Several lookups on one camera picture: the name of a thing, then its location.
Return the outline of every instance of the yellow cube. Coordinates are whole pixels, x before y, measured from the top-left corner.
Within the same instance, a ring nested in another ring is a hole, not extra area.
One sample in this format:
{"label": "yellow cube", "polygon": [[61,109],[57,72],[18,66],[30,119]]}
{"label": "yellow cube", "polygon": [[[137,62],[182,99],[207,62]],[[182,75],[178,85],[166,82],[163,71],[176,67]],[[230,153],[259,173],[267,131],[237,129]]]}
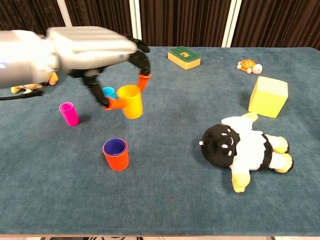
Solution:
{"label": "yellow cube", "polygon": [[252,91],[249,112],[276,118],[288,99],[288,83],[259,76]]}

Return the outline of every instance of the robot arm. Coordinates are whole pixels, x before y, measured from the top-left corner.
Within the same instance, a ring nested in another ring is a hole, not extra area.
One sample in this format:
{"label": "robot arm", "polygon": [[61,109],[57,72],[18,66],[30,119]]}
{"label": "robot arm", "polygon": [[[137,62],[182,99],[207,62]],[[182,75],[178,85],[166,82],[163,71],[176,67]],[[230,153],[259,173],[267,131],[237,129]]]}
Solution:
{"label": "robot arm", "polygon": [[143,51],[149,48],[142,41],[97,26],[51,27],[45,39],[30,31],[0,31],[0,88],[41,83],[49,72],[60,71],[82,78],[97,102],[109,108],[114,101],[116,108],[97,77],[106,67],[129,61],[140,68],[137,85],[143,91],[151,77]]}

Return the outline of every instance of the yellow foam block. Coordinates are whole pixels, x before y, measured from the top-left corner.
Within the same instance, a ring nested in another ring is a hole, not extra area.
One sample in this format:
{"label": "yellow foam block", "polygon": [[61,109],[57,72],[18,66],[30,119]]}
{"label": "yellow foam block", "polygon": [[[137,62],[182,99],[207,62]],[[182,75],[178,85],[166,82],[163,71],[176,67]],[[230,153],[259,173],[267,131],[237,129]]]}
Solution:
{"label": "yellow foam block", "polygon": [[201,62],[201,58],[198,54],[184,46],[170,49],[168,52],[168,59],[185,70],[195,68],[196,66],[199,66]]}
{"label": "yellow foam block", "polygon": [[249,112],[276,118],[288,99],[288,83],[259,76],[252,91]]}

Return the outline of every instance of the orange turtle figurine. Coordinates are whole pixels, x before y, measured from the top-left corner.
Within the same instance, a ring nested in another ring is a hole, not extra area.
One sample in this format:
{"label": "orange turtle figurine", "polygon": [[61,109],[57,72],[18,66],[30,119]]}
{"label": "orange turtle figurine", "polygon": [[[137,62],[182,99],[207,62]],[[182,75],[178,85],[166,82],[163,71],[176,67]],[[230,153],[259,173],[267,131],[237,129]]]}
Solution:
{"label": "orange turtle figurine", "polygon": [[236,69],[242,70],[246,72],[247,74],[261,74],[262,73],[262,65],[256,64],[255,61],[252,59],[244,59],[242,61],[239,61]]}

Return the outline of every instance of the pink cup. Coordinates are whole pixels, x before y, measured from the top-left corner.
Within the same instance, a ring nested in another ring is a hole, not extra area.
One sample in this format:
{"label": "pink cup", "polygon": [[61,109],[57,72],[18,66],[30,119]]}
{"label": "pink cup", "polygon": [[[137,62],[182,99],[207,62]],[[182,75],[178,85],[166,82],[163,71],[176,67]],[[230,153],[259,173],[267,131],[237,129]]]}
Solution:
{"label": "pink cup", "polygon": [[78,114],[72,102],[64,102],[59,106],[59,110],[65,122],[73,127],[79,123]]}

